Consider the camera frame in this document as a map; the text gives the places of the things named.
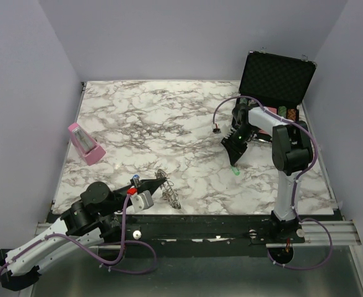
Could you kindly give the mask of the metal key ring disc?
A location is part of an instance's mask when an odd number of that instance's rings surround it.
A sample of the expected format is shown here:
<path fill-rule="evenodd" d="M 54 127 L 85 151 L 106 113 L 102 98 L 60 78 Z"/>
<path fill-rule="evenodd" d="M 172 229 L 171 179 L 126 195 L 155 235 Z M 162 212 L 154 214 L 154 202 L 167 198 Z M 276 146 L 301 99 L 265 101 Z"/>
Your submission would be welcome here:
<path fill-rule="evenodd" d="M 180 210 L 181 205 L 178 194 L 173 190 L 173 183 L 168 180 L 168 174 L 164 170 L 158 169 L 155 176 L 156 178 L 165 178 L 165 182 L 160 186 L 162 198 L 166 200 L 173 209 Z"/>

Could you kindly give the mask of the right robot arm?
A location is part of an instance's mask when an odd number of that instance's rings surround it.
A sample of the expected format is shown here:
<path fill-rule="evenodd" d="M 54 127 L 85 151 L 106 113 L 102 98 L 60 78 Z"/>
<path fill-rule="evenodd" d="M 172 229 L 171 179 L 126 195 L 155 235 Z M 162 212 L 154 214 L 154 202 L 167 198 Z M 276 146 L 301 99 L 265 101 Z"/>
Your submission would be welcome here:
<path fill-rule="evenodd" d="M 283 242 L 298 229 L 296 202 L 300 189 L 299 178 L 315 162 L 311 138 L 305 121 L 284 119 L 259 105 L 237 104 L 232 110 L 236 126 L 231 127 L 221 144 L 232 166 L 241 159 L 247 144 L 256 132 L 271 136 L 271 157 L 278 170 L 278 193 L 269 219 L 269 237 Z"/>

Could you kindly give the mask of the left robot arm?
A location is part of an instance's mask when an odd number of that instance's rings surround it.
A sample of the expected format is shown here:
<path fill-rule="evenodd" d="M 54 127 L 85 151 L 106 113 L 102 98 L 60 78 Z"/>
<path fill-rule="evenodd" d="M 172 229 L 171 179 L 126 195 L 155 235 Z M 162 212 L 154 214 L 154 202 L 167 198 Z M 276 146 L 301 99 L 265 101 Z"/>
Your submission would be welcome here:
<path fill-rule="evenodd" d="M 44 271 L 77 249 L 82 249 L 114 270 L 127 245 L 149 244 L 126 238 L 126 209 L 136 212 L 153 206 L 152 195 L 166 177 L 140 180 L 112 191 L 104 182 L 90 184 L 80 199 L 29 242 L 15 249 L 0 249 L 0 283 L 20 291 L 39 281 Z"/>

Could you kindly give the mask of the green tagged key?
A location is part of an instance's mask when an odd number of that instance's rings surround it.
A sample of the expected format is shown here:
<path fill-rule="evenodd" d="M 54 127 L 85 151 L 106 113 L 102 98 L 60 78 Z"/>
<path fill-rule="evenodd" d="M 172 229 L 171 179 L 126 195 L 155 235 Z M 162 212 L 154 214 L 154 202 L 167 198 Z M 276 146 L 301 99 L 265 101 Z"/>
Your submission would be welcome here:
<path fill-rule="evenodd" d="M 240 170 L 234 166 L 231 167 L 232 172 L 234 173 L 234 175 L 239 176 L 240 175 Z"/>

